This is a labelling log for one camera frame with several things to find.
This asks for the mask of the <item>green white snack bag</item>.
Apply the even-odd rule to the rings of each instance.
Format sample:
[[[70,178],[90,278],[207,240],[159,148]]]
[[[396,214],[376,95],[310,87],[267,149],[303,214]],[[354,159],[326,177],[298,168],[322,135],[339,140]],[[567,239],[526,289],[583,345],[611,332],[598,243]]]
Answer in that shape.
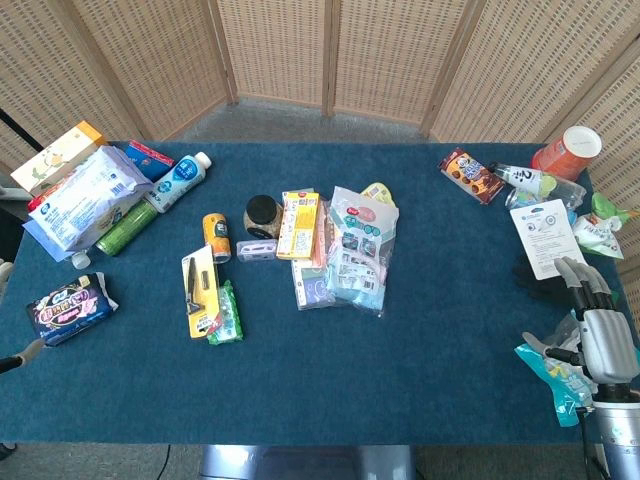
[[[582,252],[622,260],[624,256],[615,233],[636,217],[640,217],[640,209],[619,208],[605,195],[595,192],[591,197],[591,212],[577,218],[573,235]]]

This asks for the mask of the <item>clear bottle green label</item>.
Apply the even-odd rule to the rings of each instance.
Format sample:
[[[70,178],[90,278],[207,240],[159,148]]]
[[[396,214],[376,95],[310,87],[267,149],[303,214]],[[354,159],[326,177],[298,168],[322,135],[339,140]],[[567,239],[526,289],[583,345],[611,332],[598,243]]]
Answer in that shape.
[[[586,195],[581,185],[544,172],[533,174],[521,187],[543,201],[561,200],[571,210],[581,206]]]

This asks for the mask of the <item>dark sanitary pad pack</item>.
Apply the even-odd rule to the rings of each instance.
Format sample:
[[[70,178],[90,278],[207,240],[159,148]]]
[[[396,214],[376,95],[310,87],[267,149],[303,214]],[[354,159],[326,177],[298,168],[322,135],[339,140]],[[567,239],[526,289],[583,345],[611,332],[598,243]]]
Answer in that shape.
[[[34,332],[55,347],[110,317],[119,305],[106,289],[103,272],[82,275],[26,306]]]

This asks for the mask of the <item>orange paper cup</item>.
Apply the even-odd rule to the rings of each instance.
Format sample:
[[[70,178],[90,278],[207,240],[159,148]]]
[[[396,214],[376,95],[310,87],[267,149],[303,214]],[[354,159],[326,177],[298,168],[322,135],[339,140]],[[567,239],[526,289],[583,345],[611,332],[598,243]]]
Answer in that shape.
[[[531,167],[576,181],[601,150],[601,137],[593,129],[571,126],[533,155]]]

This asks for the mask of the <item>bamboo folding screen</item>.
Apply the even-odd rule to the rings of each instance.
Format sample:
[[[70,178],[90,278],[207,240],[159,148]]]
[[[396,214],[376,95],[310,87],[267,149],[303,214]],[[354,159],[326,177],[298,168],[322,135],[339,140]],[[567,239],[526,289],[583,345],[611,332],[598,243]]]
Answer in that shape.
[[[86,120],[165,140],[245,97],[545,142],[640,206],[640,0],[0,0],[0,109],[47,144]]]

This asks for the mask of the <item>teal pouch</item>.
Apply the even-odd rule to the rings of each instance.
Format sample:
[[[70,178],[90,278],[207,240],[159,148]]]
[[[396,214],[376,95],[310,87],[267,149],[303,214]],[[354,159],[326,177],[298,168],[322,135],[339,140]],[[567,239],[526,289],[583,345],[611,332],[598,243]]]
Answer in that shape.
[[[592,395],[597,391],[595,383],[577,367],[545,358],[528,344],[517,346],[514,352],[550,388],[559,425],[576,426],[579,423],[576,410],[592,405]]]

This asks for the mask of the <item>yellow green snack packet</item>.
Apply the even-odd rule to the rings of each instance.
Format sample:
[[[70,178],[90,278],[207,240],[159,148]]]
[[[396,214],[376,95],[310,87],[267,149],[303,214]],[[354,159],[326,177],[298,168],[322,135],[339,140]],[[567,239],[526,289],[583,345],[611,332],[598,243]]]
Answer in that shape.
[[[368,185],[361,191],[361,194],[380,203],[395,206],[390,190],[381,182],[374,182]]]

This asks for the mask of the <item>large white wipes pack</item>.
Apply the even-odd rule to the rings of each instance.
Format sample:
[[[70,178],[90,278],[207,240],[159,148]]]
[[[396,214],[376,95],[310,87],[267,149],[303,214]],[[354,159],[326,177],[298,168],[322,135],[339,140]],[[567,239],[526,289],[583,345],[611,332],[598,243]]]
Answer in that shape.
[[[23,227],[59,262],[89,249],[152,188],[122,150],[101,146],[29,214]]]

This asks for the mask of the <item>blue felt table mat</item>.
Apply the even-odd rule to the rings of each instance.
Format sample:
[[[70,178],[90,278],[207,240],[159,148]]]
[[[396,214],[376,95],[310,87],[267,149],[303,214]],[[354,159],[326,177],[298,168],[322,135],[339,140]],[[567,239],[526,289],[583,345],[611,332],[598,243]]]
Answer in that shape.
[[[523,249],[502,198],[481,205],[438,168],[448,144],[162,143],[204,152],[205,180],[118,256],[91,263],[118,310],[0,375],[0,441],[161,444],[573,443],[515,349],[566,309],[512,273]],[[384,309],[301,311],[285,261],[231,260],[244,338],[189,336],[181,261],[254,195],[384,183],[399,207]]]

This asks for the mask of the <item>yellow flat box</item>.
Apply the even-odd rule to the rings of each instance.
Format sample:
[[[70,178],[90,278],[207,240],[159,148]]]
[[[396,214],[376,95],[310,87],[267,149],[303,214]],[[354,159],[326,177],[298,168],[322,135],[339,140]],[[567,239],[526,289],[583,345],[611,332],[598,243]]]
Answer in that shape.
[[[310,260],[313,254],[320,196],[316,192],[283,193],[283,216],[276,257]]]

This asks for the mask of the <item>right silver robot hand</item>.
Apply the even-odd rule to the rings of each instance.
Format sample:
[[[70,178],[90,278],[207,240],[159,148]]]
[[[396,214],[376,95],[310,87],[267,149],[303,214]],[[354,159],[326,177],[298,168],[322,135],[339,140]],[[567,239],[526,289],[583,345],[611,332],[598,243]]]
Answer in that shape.
[[[595,268],[569,257],[556,258],[554,266],[574,302],[581,350],[552,347],[529,332],[523,339],[544,357],[583,368],[597,385],[629,386],[640,376],[640,362],[629,323],[616,310],[606,280]]]

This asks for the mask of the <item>yellow carded tool package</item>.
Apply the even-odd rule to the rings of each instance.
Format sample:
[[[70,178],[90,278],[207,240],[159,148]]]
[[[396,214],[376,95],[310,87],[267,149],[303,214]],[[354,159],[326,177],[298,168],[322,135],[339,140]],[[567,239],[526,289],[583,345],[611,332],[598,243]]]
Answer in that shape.
[[[189,335],[206,337],[222,325],[213,250],[205,245],[181,261]]]

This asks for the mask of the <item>clear bag blue print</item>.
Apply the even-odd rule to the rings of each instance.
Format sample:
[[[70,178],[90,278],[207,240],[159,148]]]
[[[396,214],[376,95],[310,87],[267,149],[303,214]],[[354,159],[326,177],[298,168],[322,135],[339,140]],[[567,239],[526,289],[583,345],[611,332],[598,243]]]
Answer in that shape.
[[[310,260],[291,261],[297,308],[300,311],[334,306],[334,295],[327,289],[326,269],[316,268]]]

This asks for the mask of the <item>green drink can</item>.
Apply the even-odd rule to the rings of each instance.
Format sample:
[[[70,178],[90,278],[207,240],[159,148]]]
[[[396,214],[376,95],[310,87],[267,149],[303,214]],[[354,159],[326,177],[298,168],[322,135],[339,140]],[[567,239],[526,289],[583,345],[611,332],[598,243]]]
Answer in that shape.
[[[158,215],[148,201],[140,200],[96,242],[96,247],[109,256],[119,254]]]

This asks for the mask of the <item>blue red small box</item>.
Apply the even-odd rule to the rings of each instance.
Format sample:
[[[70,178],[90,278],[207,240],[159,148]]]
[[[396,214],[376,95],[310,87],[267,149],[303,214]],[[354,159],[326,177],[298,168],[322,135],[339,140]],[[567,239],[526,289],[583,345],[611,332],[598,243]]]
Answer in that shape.
[[[163,177],[175,164],[172,158],[134,140],[128,143],[125,154],[140,172],[152,182],[156,182]]]

